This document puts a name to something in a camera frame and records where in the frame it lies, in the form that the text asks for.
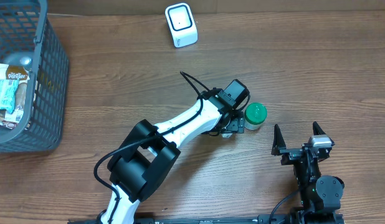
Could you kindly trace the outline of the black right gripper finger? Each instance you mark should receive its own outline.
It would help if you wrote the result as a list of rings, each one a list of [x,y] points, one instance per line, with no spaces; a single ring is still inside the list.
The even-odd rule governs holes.
[[[316,121],[313,122],[312,127],[313,127],[313,134],[314,135],[326,135],[324,130],[321,129],[320,125]]]
[[[278,126],[278,124],[275,124],[274,126],[274,139],[273,139],[273,145],[272,145],[272,151],[271,155],[273,156],[281,156],[282,154],[285,154],[287,150],[285,141],[282,136],[282,132]]]

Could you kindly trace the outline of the green lid spice jar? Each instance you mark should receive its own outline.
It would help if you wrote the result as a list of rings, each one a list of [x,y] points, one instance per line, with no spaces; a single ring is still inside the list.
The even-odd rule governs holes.
[[[259,129],[267,119],[267,109],[261,103],[251,103],[244,111],[244,127],[249,130]]]

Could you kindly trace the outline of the teal small carton box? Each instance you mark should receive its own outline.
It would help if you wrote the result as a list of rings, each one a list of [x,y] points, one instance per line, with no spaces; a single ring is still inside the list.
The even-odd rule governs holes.
[[[223,138],[230,138],[233,135],[233,133],[222,133],[221,135]]]

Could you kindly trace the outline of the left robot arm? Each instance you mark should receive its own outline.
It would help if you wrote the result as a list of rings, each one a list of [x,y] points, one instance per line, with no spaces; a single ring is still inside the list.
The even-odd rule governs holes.
[[[183,147],[200,134],[243,133],[242,109],[249,101],[247,87],[235,79],[225,88],[198,94],[195,104],[168,121],[151,124],[143,119],[130,131],[108,160],[112,191],[108,207],[97,223],[133,223],[139,204],[163,183]]]

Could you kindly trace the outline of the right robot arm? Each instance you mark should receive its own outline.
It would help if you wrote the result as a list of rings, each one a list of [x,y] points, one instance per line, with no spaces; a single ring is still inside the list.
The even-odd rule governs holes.
[[[313,135],[300,148],[287,148],[279,126],[274,126],[271,155],[281,156],[281,165],[292,165],[298,189],[279,201],[269,215],[269,223],[344,223],[341,208],[345,183],[332,175],[322,175],[319,163],[330,157],[335,142],[315,121]],[[282,220],[275,219],[275,212],[287,200],[300,195],[301,207],[294,207]]]

